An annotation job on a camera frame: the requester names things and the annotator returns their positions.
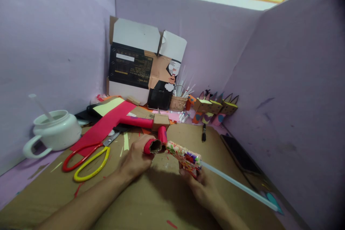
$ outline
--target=floral patterned glue gun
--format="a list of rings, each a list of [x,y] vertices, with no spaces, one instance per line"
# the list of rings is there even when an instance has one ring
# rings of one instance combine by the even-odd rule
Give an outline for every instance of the floral patterned glue gun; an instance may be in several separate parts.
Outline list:
[[[197,171],[201,171],[201,155],[191,152],[185,147],[168,141],[165,145],[168,153],[173,155],[183,165],[183,169],[188,171],[194,178],[197,177]]]

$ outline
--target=scissor blade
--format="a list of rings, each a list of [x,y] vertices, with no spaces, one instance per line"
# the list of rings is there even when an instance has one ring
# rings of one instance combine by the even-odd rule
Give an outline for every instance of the scissor blade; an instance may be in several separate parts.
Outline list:
[[[108,138],[107,140],[105,140],[103,142],[104,146],[109,146],[111,142],[113,142],[119,135],[120,135],[121,131],[115,131],[115,134],[112,135],[110,138]]]

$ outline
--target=danbo cardboard figure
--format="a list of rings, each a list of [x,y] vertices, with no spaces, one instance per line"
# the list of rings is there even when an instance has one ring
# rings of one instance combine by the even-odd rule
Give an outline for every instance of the danbo cardboard figure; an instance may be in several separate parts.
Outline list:
[[[221,94],[218,97],[218,99],[217,99],[217,92],[212,96],[212,98],[210,99],[212,106],[210,108],[210,111],[206,113],[204,117],[202,118],[203,123],[208,124],[209,121],[212,119],[212,117],[214,115],[217,115],[220,112],[220,110],[223,108],[222,101],[223,101],[223,94]]]
[[[186,110],[190,110],[190,106],[193,105],[193,109],[195,110],[195,116],[192,120],[193,123],[198,124],[202,115],[210,111],[212,103],[209,99],[210,94],[208,94],[204,99],[204,92],[200,94],[199,98],[194,98],[192,95],[188,96]]]
[[[234,114],[234,112],[237,110],[237,101],[239,96],[237,95],[235,98],[233,98],[233,100],[231,101],[233,94],[230,94],[228,97],[226,97],[223,101],[222,101],[222,109],[220,110],[220,112],[213,118],[212,120],[212,124],[215,126],[219,126],[226,115],[231,116],[232,114]]]

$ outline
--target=yellow scissor handle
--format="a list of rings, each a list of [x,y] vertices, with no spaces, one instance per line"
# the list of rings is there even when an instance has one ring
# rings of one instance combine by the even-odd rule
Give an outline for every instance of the yellow scissor handle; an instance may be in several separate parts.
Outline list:
[[[89,163],[91,163],[93,160],[95,160],[97,157],[99,157],[101,154],[103,154],[104,152],[106,151],[105,153],[105,158],[102,162],[102,164],[97,168],[96,171],[94,171],[93,173],[87,175],[87,176],[84,176],[84,177],[79,177],[78,174],[80,173],[81,170],[83,170]],[[110,147],[104,147],[103,150],[101,152],[99,152],[98,154],[96,154],[95,156],[93,156],[91,159],[87,160],[85,163],[82,164],[81,167],[79,167],[79,169],[75,172],[74,174],[74,177],[73,179],[76,181],[76,182],[83,182],[83,181],[87,181],[89,179],[91,179],[92,177],[94,177],[97,173],[99,173],[102,168],[105,166],[107,160],[108,160],[108,157],[109,157],[109,153],[110,153]]]

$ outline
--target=purple wall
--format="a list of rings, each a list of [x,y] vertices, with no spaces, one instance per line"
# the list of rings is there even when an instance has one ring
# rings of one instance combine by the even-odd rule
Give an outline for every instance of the purple wall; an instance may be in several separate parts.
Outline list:
[[[226,127],[312,229],[343,201],[343,0],[289,0],[267,11],[225,89]]]
[[[41,111],[79,112],[104,92],[115,0],[0,0],[0,175],[22,158]]]
[[[194,95],[224,89],[262,13],[199,0],[116,0],[117,17],[187,40],[182,65],[195,73]]]

